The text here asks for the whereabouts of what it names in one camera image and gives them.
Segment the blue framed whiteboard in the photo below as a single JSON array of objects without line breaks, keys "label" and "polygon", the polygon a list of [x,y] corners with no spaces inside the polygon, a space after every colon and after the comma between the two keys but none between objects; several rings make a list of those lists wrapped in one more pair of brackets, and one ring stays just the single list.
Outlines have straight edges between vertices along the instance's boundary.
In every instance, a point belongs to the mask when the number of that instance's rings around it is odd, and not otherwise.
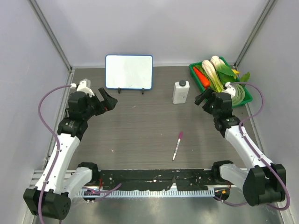
[{"label": "blue framed whiteboard", "polygon": [[106,55],[105,85],[108,89],[152,89],[153,56]]}]

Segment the magenta whiteboard marker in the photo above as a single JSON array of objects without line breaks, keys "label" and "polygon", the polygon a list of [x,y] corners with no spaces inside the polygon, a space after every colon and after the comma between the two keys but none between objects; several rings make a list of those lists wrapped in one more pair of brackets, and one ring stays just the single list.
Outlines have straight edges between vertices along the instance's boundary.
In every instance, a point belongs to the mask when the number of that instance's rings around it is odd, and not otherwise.
[{"label": "magenta whiteboard marker", "polygon": [[176,143],[176,147],[175,147],[175,150],[174,150],[174,153],[173,153],[172,161],[174,161],[175,158],[176,158],[176,155],[177,155],[177,153],[178,153],[178,148],[179,148],[179,145],[180,145],[182,136],[183,136],[183,132],[180,132],[180,133],[179,133],[179,136],[178,136],[178,141],[177,141],[177,143]]}]

